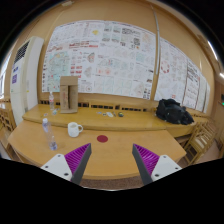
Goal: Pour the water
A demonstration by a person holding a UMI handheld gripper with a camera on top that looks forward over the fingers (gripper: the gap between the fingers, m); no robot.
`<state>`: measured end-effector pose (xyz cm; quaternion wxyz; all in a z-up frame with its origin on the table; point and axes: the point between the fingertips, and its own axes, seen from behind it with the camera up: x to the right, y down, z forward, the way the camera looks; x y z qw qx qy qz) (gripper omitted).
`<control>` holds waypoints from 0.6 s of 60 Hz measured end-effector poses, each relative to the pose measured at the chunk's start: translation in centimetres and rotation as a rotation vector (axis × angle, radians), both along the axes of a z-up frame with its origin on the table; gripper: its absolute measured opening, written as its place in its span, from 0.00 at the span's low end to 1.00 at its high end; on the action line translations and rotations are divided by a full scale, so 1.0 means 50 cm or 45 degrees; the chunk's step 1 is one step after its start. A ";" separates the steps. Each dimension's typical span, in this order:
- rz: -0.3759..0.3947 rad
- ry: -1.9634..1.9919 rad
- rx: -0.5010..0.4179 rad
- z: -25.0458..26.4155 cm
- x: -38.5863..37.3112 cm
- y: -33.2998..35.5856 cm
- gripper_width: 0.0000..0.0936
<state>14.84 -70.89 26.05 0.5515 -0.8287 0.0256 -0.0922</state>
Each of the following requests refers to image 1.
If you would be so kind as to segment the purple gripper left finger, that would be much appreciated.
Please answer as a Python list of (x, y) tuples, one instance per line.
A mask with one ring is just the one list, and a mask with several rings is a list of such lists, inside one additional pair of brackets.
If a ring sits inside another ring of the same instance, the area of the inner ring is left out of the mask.
[(56, 154), (42, 169), (79, 185), (91, 153), (91, 144), (88, 143), (66, 155)]

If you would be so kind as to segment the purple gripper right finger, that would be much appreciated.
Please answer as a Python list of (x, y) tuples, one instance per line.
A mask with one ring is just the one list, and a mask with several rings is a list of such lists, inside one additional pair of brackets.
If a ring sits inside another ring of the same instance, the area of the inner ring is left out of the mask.
[(133, 145), (132, 154), (144, 185), (181, 170), (168, 155), (159, 156), (137, 144)]

